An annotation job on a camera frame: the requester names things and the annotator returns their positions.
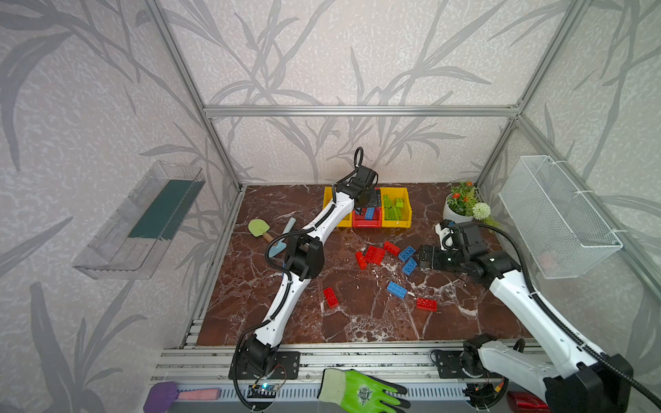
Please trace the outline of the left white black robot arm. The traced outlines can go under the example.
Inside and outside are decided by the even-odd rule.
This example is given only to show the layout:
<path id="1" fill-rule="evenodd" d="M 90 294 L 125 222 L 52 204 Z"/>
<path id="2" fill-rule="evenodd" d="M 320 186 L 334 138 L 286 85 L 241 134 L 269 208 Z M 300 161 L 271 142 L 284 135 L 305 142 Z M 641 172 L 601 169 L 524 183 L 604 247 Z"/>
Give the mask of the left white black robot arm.
<path id="1" fill-rule="evenodd" d="M 277 350 L 301 294 L 325 265 L 325 242 L 338 224 L 356 208 L 366 208 L 375 192 L 378 173 L 361 165 L 332 186 L 332 199 L 307 225 L 280 235 L 270 242 L 286 241 L 284 263 L 271 268 L 282 271 L 282 282 L 263 321 L 241 333 L 232 358 L 229 376 L 240 378 L 243 370 L 258 378 L 275 369 Z"/>

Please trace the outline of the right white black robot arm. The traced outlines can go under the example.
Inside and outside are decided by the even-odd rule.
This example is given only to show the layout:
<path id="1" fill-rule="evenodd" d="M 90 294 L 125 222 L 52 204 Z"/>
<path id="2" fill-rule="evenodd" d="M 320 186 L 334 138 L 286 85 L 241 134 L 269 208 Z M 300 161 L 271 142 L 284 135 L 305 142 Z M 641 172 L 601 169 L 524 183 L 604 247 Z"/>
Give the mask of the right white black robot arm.
<path id="1" fill-rule="evenodd" d="M 522 255 L 493 251 L 483 240 L 483 225 L 440 224 L 438 245 L 414 254 L 422 268 L 466 275 L 505 304 L 542 346 L 546 362 L 510 348 L 488 334 L 466 340 L 460 364 L 480 378 L 489 373 L 517 383 L 553 412 L 625 412 L 636 390 L 655 406 L 660 398 L 635 380 L 633 367 L 619 354 L 609 356 L 573 327 L 535 289 Z"/>

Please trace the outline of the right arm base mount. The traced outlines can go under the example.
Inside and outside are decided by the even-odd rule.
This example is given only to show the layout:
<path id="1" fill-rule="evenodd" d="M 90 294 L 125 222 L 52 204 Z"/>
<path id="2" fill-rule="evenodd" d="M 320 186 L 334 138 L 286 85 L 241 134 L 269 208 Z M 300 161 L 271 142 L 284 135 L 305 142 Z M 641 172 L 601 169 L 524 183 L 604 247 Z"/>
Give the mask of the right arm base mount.
<path id="1" fill-rule="evenodd" d="M 495 381 L 504 378 L 481 367 L 466 367 L 462 350 L 433 349 L 430 351 L 430 361 L 440 379 Z"/>

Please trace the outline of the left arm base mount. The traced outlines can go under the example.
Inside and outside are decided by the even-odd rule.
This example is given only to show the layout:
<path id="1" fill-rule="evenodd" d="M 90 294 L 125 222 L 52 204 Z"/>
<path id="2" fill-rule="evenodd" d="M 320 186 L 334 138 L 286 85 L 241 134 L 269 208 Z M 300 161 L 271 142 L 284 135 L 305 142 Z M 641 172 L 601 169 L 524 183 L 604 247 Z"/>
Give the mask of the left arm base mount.
<path id="1" fill-rule="evenodd" d="M 268 354 L 264 360 L 257 356 L 248 356 L 246 352 L 239 352 L 232 359 L 228 376 L 230 380 L 296 380 L 300 366 L 301 353 L 297 351 L 278 351 Z"/>

